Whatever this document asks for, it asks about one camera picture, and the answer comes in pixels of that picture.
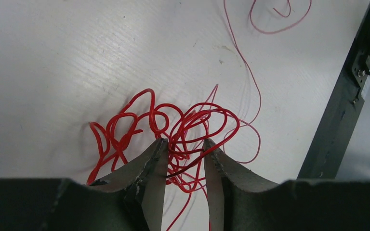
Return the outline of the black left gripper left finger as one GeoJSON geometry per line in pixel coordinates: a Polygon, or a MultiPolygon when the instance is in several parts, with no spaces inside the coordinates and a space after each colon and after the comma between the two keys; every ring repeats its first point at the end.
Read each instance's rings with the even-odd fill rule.
{"type": "Polygon", "coordinates": [[[0,231],[159,231],[168,141],[89,185],[68,178],[0,179],[0,231]]]}

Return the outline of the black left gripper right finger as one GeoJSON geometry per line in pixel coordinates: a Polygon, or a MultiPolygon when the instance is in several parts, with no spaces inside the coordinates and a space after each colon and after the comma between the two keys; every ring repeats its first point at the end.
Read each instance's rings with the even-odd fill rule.
{"type": "Polygon", "coordinates": [[[267,180],[211,139],[203,149],[213,231],[370,231],[370,181],[267,180]]]}

